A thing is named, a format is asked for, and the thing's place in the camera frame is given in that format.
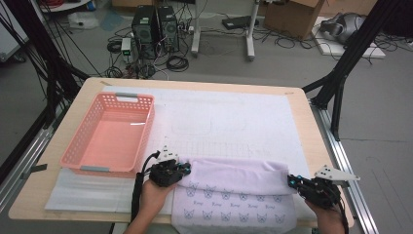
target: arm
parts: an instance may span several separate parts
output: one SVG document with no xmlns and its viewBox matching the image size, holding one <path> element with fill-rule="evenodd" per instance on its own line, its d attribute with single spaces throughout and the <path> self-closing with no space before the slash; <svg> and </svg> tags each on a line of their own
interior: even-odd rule
<svg viewBox="0 0 413 234">
<path fill-rule="evenodd" d="M 334 210 L 325 210 L 307 200 L 305 202 L 316 213 L 321 234 L 344 234 L 345 231 L 340 213 Z"/>
<path fill-rule="evenodd" d="M 152 222 L 152 219 L 164 206 L 167 195 L 173 190 L 174 187 L 175 185 L 171 185 L 169 187 L 159 187 L 151 179 L 148 179 L 143 184 L 139 213 L 124 234 L 145 233 L 149 224 Z"/>
</svg>

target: folded cloth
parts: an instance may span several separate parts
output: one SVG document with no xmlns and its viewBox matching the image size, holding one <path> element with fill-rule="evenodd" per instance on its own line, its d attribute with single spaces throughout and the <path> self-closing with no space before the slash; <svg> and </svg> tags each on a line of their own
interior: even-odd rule
<svg viewBox="0 0 413 234">
<path fill-rule="evenodd" d="M 178 182 L 172 225 L 190 233 L 284 233 L 296 226 L 284 164 L 234 158 L 193 158 Z"/>
</svg>

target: headphones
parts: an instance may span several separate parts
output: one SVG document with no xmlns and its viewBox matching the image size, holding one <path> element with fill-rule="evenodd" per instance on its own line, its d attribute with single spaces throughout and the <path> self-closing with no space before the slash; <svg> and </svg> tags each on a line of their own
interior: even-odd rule
<svg viewBox="0 0 413 234">
<path fill-rule="evenodd" d="M 333 19 L 323 20 L 319 31 L 328 32 L 339 43 L 347 46 L 364 20 L 365 18 L 356 13 L 339 13 Z"/>
</svg>

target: basket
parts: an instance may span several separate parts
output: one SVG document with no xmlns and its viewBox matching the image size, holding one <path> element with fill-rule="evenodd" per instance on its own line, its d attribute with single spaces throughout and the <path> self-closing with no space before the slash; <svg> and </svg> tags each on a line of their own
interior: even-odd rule
<svg viewBox="0 0 413 234">
<path fill-rule="evenodd" d="M 154 115 L 152 96 L 97 94 L 60 164 L 76 174 L 135 177 Z"/>
</svg>

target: concrete floor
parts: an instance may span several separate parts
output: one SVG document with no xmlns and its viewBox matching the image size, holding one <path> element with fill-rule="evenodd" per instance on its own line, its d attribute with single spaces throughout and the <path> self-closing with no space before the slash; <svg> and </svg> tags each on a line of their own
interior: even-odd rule
<svg viewBox="0 0 413 234">
<path fill-rule="evenodd" d="M 102 71 L 109 58 L 106 39 L 130 26 L 131 18 L 106 9 L 95 14 L 100 21 L 98 28 L 74 31 L 71 36 L 96 69 Z M 204 19 L 203 24 L 223 28 L 219 21 L 220 17 L 214 17 Z M 63 39 L 74 65 L 95 73 L 67 37 Z M 250 62 L 245 57 L 243 37 L 205 34 L 198 57 L 187 56 L 189 69 L 166 73 L 173 81 L 304 87 L 328 74 L 336 64 L 336 60 L 322 56 L 317 48 L 305 50 L 296 43 L 294 48 L 285 49 L 274 41 L 274 37 L 264 43 L 255 41 L 256 59 Z M 359 186 L 379 232 L 407 234 L 413 229 L 413 188 L 406 178 L 413 166 L 413 133 L 408 127 L 413 118 L 409 101 L 413 98 L 413 54 L 402 49 L 385 54 L 385 59 L 373 59 L 373 64 L 362 59 L 350 74 L 344 92 L 340 137 L 355 174 L 361 177 Z M 3 163 L 46 102 L 29 62 L 0 64 L 0 71 Z M 167 76 L 158 72 L 153 79 L 165 80 Z M 316 93 L 308 93 L 308 98 Z M 10 220 L 10 206 L 0 214 L 2 233 L 107 233 L 111 225 Z M 359 226 L 353 227 L 351 233 L 361 233 Z"/>
</svg>

